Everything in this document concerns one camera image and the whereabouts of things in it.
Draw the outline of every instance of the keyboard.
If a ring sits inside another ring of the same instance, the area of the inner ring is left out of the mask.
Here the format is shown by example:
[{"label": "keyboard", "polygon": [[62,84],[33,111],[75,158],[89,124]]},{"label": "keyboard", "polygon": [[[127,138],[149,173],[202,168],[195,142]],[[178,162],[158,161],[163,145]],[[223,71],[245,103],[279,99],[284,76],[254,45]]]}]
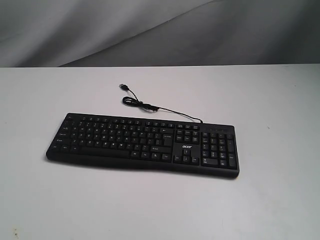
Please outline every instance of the keyboard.
[{"label": "keyboard", "polygon": [[51,161],[236,178],[230,125],[68,113],[50,144]]}]

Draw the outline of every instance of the gray backdrop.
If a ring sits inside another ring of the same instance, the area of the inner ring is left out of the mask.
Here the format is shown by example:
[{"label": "gray backdrop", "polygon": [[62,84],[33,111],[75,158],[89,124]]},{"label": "gray backdrop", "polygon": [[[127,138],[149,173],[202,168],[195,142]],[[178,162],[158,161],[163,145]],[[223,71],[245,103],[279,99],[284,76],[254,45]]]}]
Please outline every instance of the gray backdrop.
[{"label": "gray backdrop", "polygon": [[320,63],[317,0],[0,0],[0,67]]}]

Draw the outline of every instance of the black keyboard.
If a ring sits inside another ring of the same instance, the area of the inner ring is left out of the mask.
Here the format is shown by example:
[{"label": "black keyboard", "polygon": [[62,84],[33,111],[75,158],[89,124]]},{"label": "black keyboard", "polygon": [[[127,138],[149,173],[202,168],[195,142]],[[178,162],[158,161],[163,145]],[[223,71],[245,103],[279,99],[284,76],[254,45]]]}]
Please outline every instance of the black keyboard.
[{"label": "black keyboard", "polygon": [[68,113],[46,156],[110,168],[239,174],[230,125]]}]

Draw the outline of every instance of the table surface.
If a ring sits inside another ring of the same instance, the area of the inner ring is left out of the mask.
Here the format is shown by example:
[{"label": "table surface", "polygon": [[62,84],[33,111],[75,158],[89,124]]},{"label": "table surface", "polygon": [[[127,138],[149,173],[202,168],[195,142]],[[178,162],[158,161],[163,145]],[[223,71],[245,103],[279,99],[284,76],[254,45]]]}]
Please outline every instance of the table surface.
[{"label": "table surface", "polygon": [[[67,113],[235,127],[234,180],[70,166],[45,152]],[[0,68],[0,239],[319,239],[320,64]]]}]

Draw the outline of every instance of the black cable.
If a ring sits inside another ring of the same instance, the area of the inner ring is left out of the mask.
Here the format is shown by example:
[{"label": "black cable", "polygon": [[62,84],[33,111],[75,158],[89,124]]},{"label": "black cable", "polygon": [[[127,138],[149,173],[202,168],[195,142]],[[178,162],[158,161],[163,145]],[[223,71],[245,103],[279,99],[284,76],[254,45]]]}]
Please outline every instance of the black cable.
[{"label": "black cable", "polygon": [[129,91],[131,92],[135,99],[133,97],[129,97],[129,96],[125,96],[123,99],[122,99],[122,102],[123,104],[125,105],[128,105],[128,106],[131,106],[131,107],[138,107],[138,108],[144,108],[146,110],[152,110],[154,112],[158,111],[159,109],[163,109],[163,110],[167,110],[169,112],[173,112],[175,114],[180,114],[180,115],[183,115],[185,117],[188,117],[188,118],[191,118],[191,119],[195,119],[195,120],[199,120],[200,123],[204,123],[201,119],[199,118],[196,118],[196,117],[192,117],[192,116],[189,116],[187,114],[184,114],[184,113],[181,113],[181,112],[178,112],[178,111],[173,111],[173,110],[170,110],[170,109],[167,109],[167,108],[164,108],[164,107],[159,107],[159,106],[154,106],[154,105],[151,105],[151,104],[147,104],[147,103],[143,103],[142,101],[139,101],[139,99],[137,98],[137,96],[135,95],[135,93],[133,91],[131,91],[129,89],[129,87],[125,84],[120,84],[119,87],[124,90],[124,91]]}]

